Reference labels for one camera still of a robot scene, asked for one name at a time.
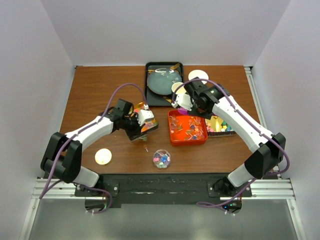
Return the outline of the gummy candy tin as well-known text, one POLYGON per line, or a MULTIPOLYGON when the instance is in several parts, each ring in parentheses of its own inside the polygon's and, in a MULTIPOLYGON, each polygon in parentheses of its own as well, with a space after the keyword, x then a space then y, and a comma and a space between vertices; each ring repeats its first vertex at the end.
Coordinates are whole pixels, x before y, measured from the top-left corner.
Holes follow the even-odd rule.
MULTIPOLYGON (((138 111, 140 110, 141 107, 143 107, 143 105, 146 104, 145 102, 140 102, 136 105, 133 105, 131 107, 131 110, 129 111, 129 115, 128 117, 137 117, 138 118, 138 111)), ((158 121, 156 120, 156 117, 154 115, 154 120, 152 121, 149 121, 149 122, 146 122, 143 126, 142 126, 142 129, 141 129, 141 133, 142 133, 142 136, 140 138, 137 138, 137 139, 144 139, 146 138, 146 136, 148 134, 150 134, 151 132, 157 130, 159 127, 159 123, 158 121)))

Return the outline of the star candy tin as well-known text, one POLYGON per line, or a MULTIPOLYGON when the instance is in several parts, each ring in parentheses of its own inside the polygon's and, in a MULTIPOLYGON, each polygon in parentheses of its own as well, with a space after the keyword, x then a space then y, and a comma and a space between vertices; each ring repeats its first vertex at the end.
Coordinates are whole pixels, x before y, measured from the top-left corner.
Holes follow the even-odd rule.
POLYGON ((205 125, 208 137, 226 137, 236 134, 232 127, 218 116, 205 119, 205 125))

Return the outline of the orange plastic candy box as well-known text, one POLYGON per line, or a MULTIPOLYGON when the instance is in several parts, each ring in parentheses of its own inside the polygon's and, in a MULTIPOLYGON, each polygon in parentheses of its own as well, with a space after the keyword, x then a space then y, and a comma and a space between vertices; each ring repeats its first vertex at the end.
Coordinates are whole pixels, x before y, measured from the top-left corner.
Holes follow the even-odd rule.
POLYGON ((198 116, 171 110, 168 112, 168 127, 170 142, 174 147, 202 145, 208 139, 206 122, 198 116))

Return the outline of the clear glass jar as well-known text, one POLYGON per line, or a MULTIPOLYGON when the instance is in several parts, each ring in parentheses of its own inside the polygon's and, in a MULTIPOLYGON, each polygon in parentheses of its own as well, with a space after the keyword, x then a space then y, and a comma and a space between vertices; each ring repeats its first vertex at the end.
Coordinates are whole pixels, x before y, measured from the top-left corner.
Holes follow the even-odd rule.
POLYGON ((171 155, 165 149, 159 149, 153 154, 152 161, 158 169, 166 169, 171 164, 171 155))

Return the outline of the purple plastic scoop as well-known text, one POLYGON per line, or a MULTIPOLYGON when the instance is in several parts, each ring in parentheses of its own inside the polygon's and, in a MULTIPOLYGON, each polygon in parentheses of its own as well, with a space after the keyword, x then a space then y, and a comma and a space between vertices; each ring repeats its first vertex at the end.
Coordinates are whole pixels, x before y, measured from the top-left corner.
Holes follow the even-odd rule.
POLYGON ((177 111, 181 114, 181 115, 185 115, 188 116, 189 115, 189 111, 183 107, 180 107, 177 109, 177 111))

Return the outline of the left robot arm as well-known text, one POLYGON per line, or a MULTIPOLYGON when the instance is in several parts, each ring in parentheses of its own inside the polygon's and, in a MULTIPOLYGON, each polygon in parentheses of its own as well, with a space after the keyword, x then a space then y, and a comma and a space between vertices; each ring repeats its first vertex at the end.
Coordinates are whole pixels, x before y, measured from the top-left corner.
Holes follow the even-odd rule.
POLYGON ((100 138, 123 129, 130 140, 139 138, 146 123, 149 106, 143 103, 139 112, 134 105, 123 99, 116 106, 107 107, 94 120, 69 133, 54 133, 45 149, 40 168, 49 174, 40 199, 53 187, 53 177, 65 183, 85 186, 92 196, 99 196, 104 184, 99 181, 98 173, 82 166, 82 152, 100 138))

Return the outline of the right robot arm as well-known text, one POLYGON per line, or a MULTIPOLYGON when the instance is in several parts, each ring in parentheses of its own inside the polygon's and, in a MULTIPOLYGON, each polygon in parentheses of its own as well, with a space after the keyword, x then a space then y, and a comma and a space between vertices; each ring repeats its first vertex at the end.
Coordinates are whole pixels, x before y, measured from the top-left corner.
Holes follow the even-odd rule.
POLYGON ((248 115, 223 86, 215 82, 203 84, 199 78, 183 83, 184 96, 178 95, 174 103, 191 116, 210 119, 217 116, 244 141, 251 156, 227 176, 214 183, 214 189, 233 197, 250 180, 261 179, 285 158, 286 138, 274 134, 248 115))

